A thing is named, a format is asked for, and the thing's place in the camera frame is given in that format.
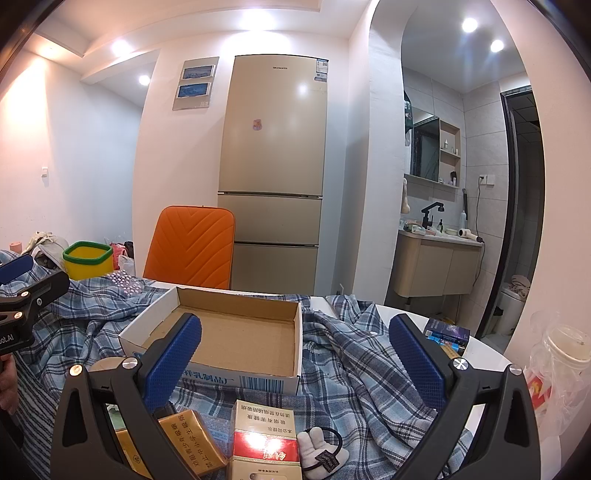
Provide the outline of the person's left hand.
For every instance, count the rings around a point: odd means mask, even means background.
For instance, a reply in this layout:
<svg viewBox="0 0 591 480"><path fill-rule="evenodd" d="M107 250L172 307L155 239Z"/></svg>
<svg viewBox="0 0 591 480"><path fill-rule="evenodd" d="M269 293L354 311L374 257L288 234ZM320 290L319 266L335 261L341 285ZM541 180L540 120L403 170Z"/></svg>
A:
<svg viewBox="0 0 591 480"><path fill-rule="evenodd" d="M13 415L18 409L18 374L12 354L1 357L2 371L0 374L0 406L8 414Z"/></svg>

